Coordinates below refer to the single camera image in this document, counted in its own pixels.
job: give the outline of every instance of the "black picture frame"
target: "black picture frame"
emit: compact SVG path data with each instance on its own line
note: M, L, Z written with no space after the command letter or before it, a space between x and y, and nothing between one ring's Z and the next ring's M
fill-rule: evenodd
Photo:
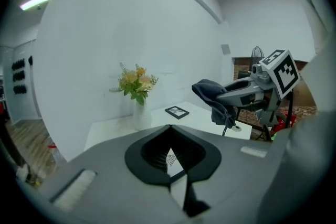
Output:
M180 116L178 116L178 115L176 115L176 114L174 114L173 112L170 111L170 110L173 109L173 108L177 108L177 109L179 109L179 110L182 110L182 111L184 111L185 113L182 114L182 115L180 115ZM181 109L181 108L179 108L178 106L172 106L171 108L165 109L164 111L167 112L169 115L173 116L174 118L177 118L178 120L180 120L181 118L183 118L183 117L189 115L189 112L188 112L188 111L186 111L186 110L184 110L184 109Z

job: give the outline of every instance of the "black and white pattern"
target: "black and white pattern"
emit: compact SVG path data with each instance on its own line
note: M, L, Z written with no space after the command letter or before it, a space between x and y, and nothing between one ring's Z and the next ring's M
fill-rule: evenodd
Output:
M283 54L284 50L275 50L273 53L271 53L270 56L266 57L262 62L266 65L269 65L271 62L273 62L275 59L277 59L281 54Z
M295 64L289 55L274 69L274 74L283 94L285 94L290 87L299 80Z

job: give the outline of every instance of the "gray fabric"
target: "gray fabric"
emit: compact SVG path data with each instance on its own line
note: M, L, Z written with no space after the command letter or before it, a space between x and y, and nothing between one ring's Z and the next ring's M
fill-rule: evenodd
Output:
M225 88L217 82L202 79L192 85L192 90L206 104L212 108L211 120L217 125L225 125L227 128L235 126L236 112L231 105L222 105L216 101L219 94L226 93Z

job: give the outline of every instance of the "red object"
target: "red object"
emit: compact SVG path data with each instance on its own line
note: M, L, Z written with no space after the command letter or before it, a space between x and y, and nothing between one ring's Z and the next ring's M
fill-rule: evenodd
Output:
M280 111L284 115L286 115L286 117L288 116L288 112L283 111L283 110L280 110ZM290 122L289 122L291 127L293 127L295 120L296 120L296 115L292 114L292 116L290 117ZM273 129L274 132L279 132L280 130L282 130L286 127L286 123L282 119L278 118L278 122L279 122L279 124L274 126L274 129Z

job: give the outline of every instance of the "white vase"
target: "white vase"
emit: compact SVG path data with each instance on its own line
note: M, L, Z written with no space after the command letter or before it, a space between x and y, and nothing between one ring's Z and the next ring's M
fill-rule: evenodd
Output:
M133 127L136 130L145 130L152 126L152 113L148 109L146 99L144 104L140 105L136 100L134 101L133 113Z

